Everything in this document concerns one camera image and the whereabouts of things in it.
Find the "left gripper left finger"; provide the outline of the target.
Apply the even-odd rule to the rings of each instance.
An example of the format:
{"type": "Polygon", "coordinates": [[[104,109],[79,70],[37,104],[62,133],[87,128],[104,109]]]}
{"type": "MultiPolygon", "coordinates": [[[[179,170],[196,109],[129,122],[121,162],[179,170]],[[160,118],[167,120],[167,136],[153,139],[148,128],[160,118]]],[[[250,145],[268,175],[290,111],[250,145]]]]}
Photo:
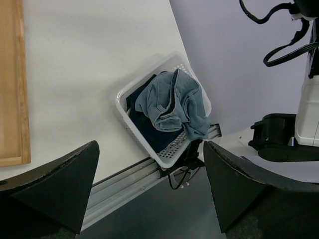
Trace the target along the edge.
{"type": "Polygon", "coordinates": [[[79,234],[100,149],[91,141],[0,182],[1,234],[79,234]]]}

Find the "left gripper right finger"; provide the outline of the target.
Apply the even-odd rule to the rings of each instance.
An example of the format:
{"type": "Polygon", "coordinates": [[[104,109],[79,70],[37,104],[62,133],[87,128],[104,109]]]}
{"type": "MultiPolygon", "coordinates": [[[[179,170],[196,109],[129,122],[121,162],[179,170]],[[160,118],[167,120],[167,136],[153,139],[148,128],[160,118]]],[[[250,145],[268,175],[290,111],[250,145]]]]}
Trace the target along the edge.
{"type": "Polygon", "coordinates": [[[317,183],[281,176],[212,141],[203,154],[223,233],[318,233],[317,183]]]}

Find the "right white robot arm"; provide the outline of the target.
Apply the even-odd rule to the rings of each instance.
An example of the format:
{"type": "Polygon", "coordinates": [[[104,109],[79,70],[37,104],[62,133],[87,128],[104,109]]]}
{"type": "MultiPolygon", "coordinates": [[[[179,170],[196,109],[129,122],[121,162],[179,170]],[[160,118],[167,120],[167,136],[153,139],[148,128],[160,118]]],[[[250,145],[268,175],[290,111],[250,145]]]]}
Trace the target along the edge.
{"type": "Polygon", "coordinates": [[[254,16],[240,1],[244,13],[255,23],[266,23],[275,12],[287,9],[292,20],[302,22],[290,43],[275,48],[263,59],[267,67],[307,54],[307,67],[297,114],[269,114],[254,123],[248,145],[272,162],[319,159],[319,2],[295,0],[273,7],[264,18],[254,16]]]}

